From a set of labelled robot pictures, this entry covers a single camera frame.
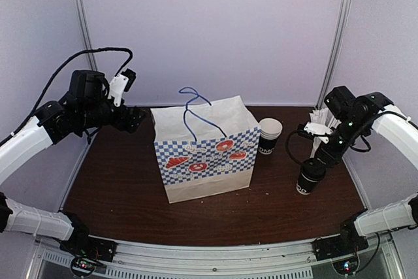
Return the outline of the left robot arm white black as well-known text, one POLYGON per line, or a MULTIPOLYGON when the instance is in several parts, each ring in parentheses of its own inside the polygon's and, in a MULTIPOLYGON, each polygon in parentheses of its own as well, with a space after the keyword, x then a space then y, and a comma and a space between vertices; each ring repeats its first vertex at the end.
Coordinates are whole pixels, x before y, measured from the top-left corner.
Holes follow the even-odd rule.
MULTIPOLYGON (((136 80, 126 69, 107 81, 105 74, 74 71, 68 92, 30 114, 23 127, 1 145, 1 181, 41 151, 70 134, 91 140, 104 126, 134 133, 146 117, 138 107, 125 105, 123 94, 136 80)), ((49 212, 1 196, 1 231, 14 231, 68 241, 79 255, 88 255, 94 242, 88 228, 74 214, 49 212)))

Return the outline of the single black paper coffee cup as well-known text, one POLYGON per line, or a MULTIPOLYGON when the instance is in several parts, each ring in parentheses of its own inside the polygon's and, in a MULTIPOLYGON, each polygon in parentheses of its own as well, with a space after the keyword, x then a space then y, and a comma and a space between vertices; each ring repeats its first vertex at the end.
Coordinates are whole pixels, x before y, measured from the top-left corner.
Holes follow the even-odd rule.
POLYGON ((320 182, 321 180, 309 180, 303 174, 301 174, 301 167, 300 167, 300 174, 298 176, 296 189, 302 195, 309 195, 314 187, 320 182))

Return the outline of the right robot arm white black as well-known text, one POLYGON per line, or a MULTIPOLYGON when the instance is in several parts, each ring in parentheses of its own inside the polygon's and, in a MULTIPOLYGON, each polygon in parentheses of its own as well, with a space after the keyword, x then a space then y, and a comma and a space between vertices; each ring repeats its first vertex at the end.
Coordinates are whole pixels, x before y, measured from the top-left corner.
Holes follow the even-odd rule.
MULTIPOLYGON (((417 125, 380 92, 355 97, 347 87, 333 88, 325 104, 340 124, 316 150, 314 159, 329 168, 339 162, 359 137, 371 133, 382 136, 417 166, 417 125)), ((339 253, 348 254, 360 242, 360 237, 373 233, 417 227, 417 194, 380 207, 367 210, 342 223, 335 239, 339 253)))

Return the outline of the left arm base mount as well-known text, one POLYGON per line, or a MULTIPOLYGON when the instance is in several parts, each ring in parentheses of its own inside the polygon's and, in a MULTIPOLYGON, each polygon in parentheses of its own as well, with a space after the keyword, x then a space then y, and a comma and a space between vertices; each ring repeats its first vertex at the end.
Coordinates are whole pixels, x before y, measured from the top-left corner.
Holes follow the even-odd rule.
POLYGON ((84 240, 58 240, 58 242, 61 250, 92 261, 112 262, 117 248, 116 242, 95 237, 87 237, 84 240))

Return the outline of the blue checkered paper bag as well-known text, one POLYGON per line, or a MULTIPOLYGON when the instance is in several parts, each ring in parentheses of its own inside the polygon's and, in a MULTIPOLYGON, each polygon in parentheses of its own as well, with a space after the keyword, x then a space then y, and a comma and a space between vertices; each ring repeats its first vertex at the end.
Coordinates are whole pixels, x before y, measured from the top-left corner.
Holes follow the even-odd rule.
POLYGON ((195 88, 181 107, 153 108, 154 148, 168 202, 249 187, 261 126, 241 97, 210 101, 195 88))

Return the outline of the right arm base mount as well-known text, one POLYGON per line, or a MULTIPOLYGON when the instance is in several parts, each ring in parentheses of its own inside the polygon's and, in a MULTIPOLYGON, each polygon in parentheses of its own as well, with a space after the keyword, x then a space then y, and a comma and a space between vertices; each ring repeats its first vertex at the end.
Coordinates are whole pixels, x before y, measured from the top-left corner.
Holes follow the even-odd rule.
POLYGON ((368 241, 365 238, 356 238, 354 243, 348 243, 340 235, 329 238, 316 238, 312 242, 313 252, 317 261, 352 255, 368 247, 368 241))

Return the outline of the stack of paper coffee cups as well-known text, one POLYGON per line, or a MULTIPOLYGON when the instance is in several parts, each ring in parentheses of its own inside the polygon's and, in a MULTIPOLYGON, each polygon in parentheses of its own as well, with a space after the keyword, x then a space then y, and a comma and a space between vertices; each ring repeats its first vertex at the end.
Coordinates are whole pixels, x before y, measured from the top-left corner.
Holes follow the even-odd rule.
POLYGON ((274 118, 264 118, 259 124, 261 127, 261 135, 258 151, 260 154, 270 155, 273 153, 278 138, 283 131, 283 125, 274 118))

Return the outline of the black plastic cup lid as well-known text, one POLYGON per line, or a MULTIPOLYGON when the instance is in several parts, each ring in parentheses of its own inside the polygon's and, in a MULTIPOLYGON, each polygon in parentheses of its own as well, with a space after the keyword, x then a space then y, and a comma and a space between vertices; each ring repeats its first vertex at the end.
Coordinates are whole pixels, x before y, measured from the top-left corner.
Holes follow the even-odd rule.
POLYGON ((301 174, 309 180, 322 180, 326 174, 326 167, 322 162, 310 158, 302 163, 301 174))

